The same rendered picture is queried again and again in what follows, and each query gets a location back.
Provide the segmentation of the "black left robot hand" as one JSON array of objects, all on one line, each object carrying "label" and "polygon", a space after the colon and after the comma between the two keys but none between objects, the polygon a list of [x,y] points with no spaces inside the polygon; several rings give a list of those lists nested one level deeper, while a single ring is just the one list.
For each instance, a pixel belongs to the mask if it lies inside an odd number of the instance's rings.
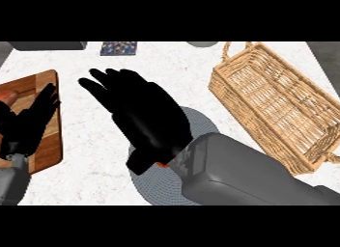
[{"label": "black left robot hand", "polygon": [[57,86],[50,83],[29,108],[17,114],[0,101],[0,158],[10,160],[10,155],[23,154],[30,157],[38,150],[47,125],[53,120],[61,105]]}]

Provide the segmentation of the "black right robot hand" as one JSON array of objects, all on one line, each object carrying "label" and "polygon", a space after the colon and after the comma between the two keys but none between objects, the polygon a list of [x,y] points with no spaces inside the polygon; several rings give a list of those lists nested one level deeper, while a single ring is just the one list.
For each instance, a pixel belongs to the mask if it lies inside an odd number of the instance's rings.
[{"label": "black right robot hand", "polygon": [[135,150],[128,168],[141,175],[156,162],[168,164],[193,141],[191,124],[177,100],[163,88],[132,70],[89,70],[98,82],[79,79],[112,113]]}]

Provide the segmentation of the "grey round placemat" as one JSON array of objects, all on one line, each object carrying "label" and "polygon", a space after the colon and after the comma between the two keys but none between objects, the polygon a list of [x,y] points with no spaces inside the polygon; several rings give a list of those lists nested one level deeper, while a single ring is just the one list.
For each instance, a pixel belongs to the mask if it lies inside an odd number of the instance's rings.
[{"label": "grey round placemat", "polygon": [[[187,106],[182,110],[190,119],[194,138],[211,132],[219,133],[218,126],[202,112]],[[138,192],[154,206],[197,206],[197,203],[184,197],[182,179],[171,168],[153,164],[143,175],[131,172],[131,177]]]}]

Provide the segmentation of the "wicker basket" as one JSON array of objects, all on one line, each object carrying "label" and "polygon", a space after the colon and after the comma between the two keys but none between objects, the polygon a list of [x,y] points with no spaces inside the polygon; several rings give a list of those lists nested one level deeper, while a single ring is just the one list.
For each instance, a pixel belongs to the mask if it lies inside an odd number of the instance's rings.
[{"label": "wicker basket", "polygon": [[209,90],[295,176],[340,164],[340,102],[262,42],[224,56]]}]

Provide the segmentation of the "orange-red round fruit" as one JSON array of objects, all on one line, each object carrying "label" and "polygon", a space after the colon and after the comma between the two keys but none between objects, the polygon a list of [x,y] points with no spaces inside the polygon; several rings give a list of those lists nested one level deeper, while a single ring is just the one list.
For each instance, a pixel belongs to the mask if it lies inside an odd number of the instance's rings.
[{"label": "orange-red round fruit", "polygon": [[0,101],[5,102],[8,106],[13,106],[20,97],[20,92],[16,90],[5,90],[0,92]]}]

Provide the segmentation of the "blue patterned box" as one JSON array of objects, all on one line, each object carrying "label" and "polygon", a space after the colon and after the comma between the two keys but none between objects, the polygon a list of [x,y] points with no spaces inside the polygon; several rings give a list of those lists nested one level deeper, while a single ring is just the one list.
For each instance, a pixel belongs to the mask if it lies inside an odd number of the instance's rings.
[{"label": "blue patterned box", "polygon": [[135,55],[138,43],[135,41],[106,41],[103,44],[103,56],[128,56]]}]

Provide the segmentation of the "dark grey appliance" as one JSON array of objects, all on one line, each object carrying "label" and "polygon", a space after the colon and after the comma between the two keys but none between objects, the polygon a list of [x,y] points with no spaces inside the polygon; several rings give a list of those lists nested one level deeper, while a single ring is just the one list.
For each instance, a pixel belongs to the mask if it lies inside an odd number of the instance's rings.
[{"label": "dark grey appliance", "polygon": [[19,51],[84,50],[87,45],[87,41],[11,41]]}]

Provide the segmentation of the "grey round object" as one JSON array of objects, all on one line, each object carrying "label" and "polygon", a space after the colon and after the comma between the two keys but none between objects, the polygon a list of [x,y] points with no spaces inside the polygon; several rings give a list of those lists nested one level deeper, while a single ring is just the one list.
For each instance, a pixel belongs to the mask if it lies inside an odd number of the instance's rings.
[{"label": "grey round object", "polygon": [[194,47],[212,47],[218,43],[218,41],[188,41],[188,44]]}]

